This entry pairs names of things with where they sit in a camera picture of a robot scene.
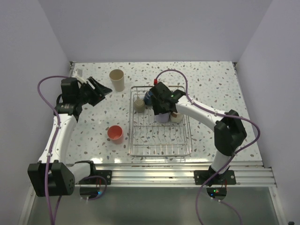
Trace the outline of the small grey-green mug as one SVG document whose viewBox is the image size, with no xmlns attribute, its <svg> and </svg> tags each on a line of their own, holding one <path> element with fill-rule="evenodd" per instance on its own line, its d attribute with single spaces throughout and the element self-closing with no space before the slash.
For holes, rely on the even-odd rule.
<svg viewBox="0 0 300 225">
<path fill-rule="evenodd" d="M 134 102 L 134 109 L 137 113 L 143 113 L 145 110 L 145 102 L 142 99 L 137 99 Z"/>
</svg>

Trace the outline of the purple plastic cup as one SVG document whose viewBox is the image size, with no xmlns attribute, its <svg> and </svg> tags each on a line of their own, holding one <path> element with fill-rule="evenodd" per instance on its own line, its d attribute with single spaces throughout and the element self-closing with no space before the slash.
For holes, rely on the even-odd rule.
<svg viewBox="0 0 300 225">
<path fill-rule="evenodd" d="M 159 123 L 167 123 L 169 121 L 169 113 L 155 115 L 155 121 Z"/>
</svg>

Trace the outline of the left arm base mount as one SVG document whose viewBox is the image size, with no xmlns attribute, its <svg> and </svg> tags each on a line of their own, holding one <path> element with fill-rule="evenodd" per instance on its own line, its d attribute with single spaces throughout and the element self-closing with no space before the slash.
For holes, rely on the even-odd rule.
<svg viewBox="0 0 300 225">
<path fill-rule="evenodd" d="M 79 182 L 80 185 L 111 185 L 113 177 L 112 170 L 96 170 L 94 175 L 90 175 Z"/>
</svg>

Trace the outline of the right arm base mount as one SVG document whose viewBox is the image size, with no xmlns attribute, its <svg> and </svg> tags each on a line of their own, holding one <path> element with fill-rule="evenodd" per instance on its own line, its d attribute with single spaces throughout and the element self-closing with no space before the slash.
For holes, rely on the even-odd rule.
<svg viewBox="0 0 300 225">
<path fill-rule="evenodd" d="M 222 174 L 216 174 L 214 170 L 195 170 L 194 171 L 194 180 L 196 185 L 205 185 L 212 186 L 212 185 L 236 185 L 237 181 L 235 178 L 235 173 L 233 170 L 226 170 Z"/>
</svg>

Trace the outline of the steel cup with handle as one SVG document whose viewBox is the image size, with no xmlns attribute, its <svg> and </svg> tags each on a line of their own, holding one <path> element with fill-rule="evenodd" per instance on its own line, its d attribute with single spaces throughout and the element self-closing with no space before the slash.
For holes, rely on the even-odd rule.
<svg viewBox="0 0 300 225">
<path fill-rule="evenodd" d="M 172 112 L 170 113 L 170 120 L 172 123 L 180 123 L 183 120 L 183 114 Z"/>
</svg>

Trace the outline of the tall beige plastic cup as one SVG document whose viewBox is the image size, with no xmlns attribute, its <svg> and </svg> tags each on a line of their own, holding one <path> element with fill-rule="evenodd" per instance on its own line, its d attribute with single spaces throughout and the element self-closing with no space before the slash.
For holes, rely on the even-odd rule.
<svg viewBox="0 0 300 225">
<path fill-rule="evenodd" d="M 112 70 L 109 73 L 110 80 L 117 92 L 122 92 L 125 88 L 124 73 L 120 69 Z"/>
</svg>

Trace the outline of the red plastic cup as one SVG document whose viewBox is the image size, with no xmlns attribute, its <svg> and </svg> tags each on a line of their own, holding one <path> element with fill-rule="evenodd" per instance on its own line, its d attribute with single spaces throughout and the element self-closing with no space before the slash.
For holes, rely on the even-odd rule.
<svg viewBox="0 0 300 225">
<path fill-rule="evenodd" d="M 107 135 L 114 144 L 121 144 L 123 142 L 123 129 L 118 125 L 109 127 Z"/>
</svg>

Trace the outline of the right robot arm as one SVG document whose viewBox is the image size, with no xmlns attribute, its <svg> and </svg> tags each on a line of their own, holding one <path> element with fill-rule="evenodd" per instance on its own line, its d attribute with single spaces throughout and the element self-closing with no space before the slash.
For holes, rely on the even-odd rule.
<svg viewBox="0 0 300 225">
<path fill-rule="evenodd" d="M 218 112 L 191 99 L 187 93 L 181 90 L 171 91 L 162 82 L 154 85 L 150 92 L 155 115 L 164 113 L 186 115 L 214 132 L 214 145 L 217 152 L 209 168 L 209 179 L 214 184 L 221 183 L 229 168 L 229 159 L 247 137 L 239 114 L 234 110 Z"/>
</svg>

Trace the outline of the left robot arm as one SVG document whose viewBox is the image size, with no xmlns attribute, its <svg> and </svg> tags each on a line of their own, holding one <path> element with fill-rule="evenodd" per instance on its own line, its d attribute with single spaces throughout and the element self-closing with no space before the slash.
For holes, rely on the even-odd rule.
<svg viewBox="0 0 300 225">
<path fill-rule="evenodd" d="M 112 90 L 93 77 L 79 80 L 62 76 L 61 79 L 61 94 L 56 106 L 51 106 L 54 118 L 49 140 L 38 161 L 28 166 L 28 176 L 39 197 L 71 195 L 77 183 L 83 180 L 92 184 L 98 177 L 93 161 L 77 161 L 68 167 L 66 155 L 83 105 L 97 105 Z"/>
</svg>

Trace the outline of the dark blue mug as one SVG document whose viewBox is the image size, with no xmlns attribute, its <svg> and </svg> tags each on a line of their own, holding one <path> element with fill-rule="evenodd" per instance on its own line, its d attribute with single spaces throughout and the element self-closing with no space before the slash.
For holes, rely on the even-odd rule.
<svg viewBox="0 0 300 225">
<path fill-rule="evenodd" d="M 144 103 L 147 105 L 147 106 L 152 106 L 152 101 L 151 101 L 151 96 L 152 96 L 152 92 L 151 91 L 147 91 L 144 95 Z"/>
</svg>

